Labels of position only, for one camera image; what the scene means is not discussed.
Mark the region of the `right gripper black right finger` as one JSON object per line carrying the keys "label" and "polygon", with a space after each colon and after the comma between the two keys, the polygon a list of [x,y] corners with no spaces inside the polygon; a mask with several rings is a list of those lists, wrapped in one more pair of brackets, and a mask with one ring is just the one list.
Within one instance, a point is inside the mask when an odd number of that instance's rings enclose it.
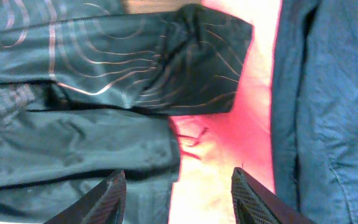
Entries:
{"label": "right gripper black right finger", "polygon": [[316,224],[240,167],[233,170],[231,194],[236,224]]}

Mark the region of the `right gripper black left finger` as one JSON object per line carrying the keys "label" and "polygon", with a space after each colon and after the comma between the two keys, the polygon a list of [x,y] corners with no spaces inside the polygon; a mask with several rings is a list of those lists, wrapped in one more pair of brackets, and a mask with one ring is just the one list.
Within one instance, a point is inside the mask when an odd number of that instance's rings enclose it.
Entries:
{"label": "right gripper black left finger", "polygon": [[122,224],[125,207],[126,177],[117,170],[44,224]]}

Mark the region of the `black printed jersey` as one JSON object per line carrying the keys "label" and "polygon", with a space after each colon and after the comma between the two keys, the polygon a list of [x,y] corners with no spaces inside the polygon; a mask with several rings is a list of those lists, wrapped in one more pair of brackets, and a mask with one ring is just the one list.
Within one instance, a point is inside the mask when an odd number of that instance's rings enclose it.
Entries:
{"label": "black printed jersey", "polygon": [[46,222],[116,174],[110,223],[167,223],[172,116],[231,110],[252,29],[199,4],[0,1],[0,222]]}

